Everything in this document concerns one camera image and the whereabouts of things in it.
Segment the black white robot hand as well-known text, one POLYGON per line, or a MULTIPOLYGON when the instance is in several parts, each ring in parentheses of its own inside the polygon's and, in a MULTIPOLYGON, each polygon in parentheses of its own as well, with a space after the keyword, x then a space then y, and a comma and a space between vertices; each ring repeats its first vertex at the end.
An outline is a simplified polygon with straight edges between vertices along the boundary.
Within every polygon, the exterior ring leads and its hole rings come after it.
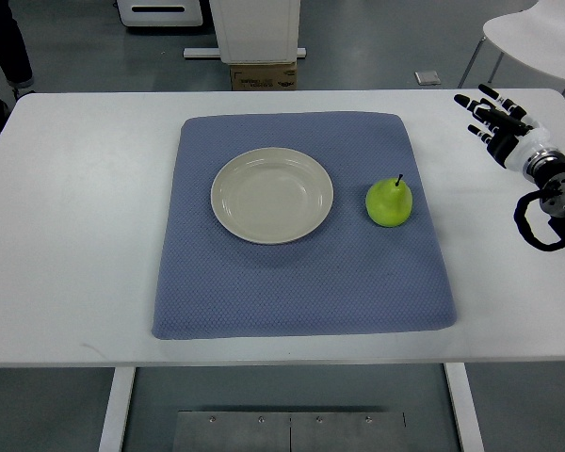
POLYGON ((527 174, 536 156, 553 150, 550 133, 510 98, 486 85, 478 86, 482 97, 472 99, 456 94, 454 101, 477 121, 468 130, 486 146, 488 154, 501 167, 527 174))

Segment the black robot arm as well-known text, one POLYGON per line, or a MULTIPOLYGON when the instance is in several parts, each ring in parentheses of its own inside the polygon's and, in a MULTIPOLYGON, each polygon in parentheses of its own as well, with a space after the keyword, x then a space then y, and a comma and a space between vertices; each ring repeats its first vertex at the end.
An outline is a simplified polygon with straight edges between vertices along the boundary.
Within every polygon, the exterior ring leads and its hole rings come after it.
POLYGON ((533 180, 538 190, 518 200, 513 214, 517 229, 522 238, 538 250, 552 252, 565 249, 565 158, 545 158, 533 169, 533 180), (534 235, 526 211, 529 204, 535 201, 549 216, 548 225, 557 235, 557 242, 543 243, 534 235))

